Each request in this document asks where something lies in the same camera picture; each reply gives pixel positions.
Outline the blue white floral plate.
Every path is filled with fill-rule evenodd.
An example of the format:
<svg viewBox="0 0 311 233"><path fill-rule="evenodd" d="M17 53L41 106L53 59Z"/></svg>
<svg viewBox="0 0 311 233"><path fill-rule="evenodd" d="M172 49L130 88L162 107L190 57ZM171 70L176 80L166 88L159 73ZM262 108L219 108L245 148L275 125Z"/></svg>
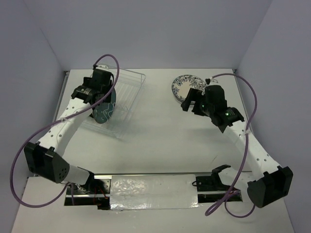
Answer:
<svg viewBox="0 0 311 233"><path fill-rule="evenodd" d="M171 85L172 93L175 97L185 100L190 88L203 91L206 83L201 78L194 75L181 75L175 78Z"/></svg>

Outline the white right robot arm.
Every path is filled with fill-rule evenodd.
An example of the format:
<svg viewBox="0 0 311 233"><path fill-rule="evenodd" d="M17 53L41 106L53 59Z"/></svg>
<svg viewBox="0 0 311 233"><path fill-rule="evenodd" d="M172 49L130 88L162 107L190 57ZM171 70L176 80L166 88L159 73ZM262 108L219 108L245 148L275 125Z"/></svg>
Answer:
<svg viewBox="0 0 311 233"><path fill-rule="evenodd" d="M225 92L219 85L207 86L204 91L190 88L182 102L183 111L193 103L192 112L209 117L242 153L245 163L251 168L252 175L240 175L234 189L242 192L247 200L256 207L263 208L288 195L293 178L289 167L282 167L262 147L247 128L242 114L229 107Z"/></svg>

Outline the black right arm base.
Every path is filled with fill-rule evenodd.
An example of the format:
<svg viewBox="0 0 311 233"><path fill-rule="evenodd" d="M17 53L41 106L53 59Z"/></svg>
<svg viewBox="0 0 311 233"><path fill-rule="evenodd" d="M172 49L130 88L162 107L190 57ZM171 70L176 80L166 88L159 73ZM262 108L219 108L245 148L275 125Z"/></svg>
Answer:
<svg viewBox="0 0 311 233"><path fill-rule="evenodd" d="M197 189L198 203L213 203L223 198L229 185L223 184L216 173L207 176L196 176L192 186Z"/></svg>

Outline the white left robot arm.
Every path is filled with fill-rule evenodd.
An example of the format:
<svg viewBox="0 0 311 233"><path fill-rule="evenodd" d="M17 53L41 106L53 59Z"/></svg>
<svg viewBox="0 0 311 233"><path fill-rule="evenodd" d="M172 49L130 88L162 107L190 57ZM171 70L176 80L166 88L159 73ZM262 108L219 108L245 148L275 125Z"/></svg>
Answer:
<svg viewBox="0 0 311 233"><path fill-rule="evenodd" d="M105 183L96 179L93 172L70 165L62 156L69 141L88 117L98 124L108 122L116 103L113 83L114 75L102 69L95 68L91 77L84 77L83 84L72 93L59 118L60 122L36 143L28 142L24 147L32 173L54 183L73 183L86 194L104 190Z"/></svg>

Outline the dark green plate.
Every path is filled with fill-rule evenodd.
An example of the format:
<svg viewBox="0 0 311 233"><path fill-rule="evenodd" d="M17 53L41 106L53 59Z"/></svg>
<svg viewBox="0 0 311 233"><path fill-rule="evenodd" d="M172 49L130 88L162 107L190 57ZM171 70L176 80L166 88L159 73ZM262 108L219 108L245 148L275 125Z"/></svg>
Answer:
<svg viewBox="0 0 311 233"><path fill-rule="evenodd" d="M113 114L116 105L116 90L111 92L111 99L108 102L102 102L93 109L92 117L99 124L106 123Z"/></svg>

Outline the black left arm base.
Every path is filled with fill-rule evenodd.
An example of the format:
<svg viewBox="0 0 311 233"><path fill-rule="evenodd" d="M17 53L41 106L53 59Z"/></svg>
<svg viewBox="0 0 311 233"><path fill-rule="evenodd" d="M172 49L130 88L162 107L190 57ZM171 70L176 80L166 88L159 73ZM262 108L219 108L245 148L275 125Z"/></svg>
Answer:
<svg viewBox="0 0 311 233"><path fill-rule="evenodd" d="M90 191L82 186L69 185L66 190L64 206L93 206L98 210L110 210L111 175L95 175L96 185Z"/></svg>

